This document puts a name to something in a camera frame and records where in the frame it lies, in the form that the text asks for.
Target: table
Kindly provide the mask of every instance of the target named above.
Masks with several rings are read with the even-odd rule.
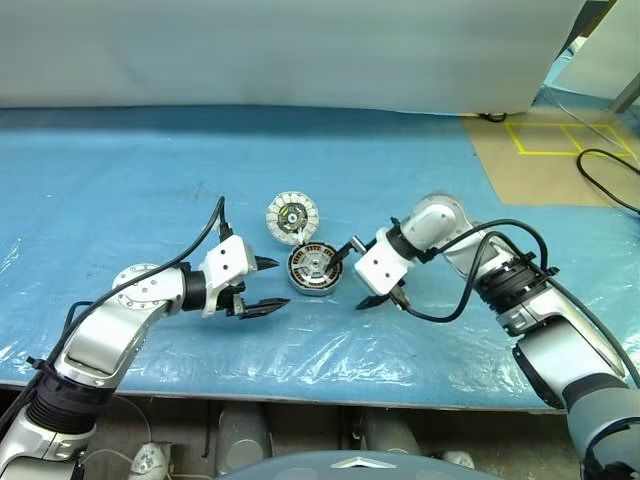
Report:
[[[289,248],[264,213],[281,191],[314,199],[314,240],[363,240],[425,194],[457,195],[478,221],[513,217],[546,238],[558,280],[640,360],[640,224],[614,208],[502,205],[456,117],[366,110],[172,107],[0,110],[0,383],[24,384],[68,306],[97,297],[122,268],[161,263],[189,244],[217,197],[256,254]],[[519,232],[513,238],[534,249]],[[205,248],[190,258],[196,265]],[[368,405],[538,409],[511,357],[514,339],[474,295],[453,324],[366,295],[348,272],[327,297],[297,294],[282,268],[248,279],[247,297],[291,303],[255,320],[195,312],[162,319],[122,390],[160,395]],[[407,292],[444,315],[463,284],[442,261]]]

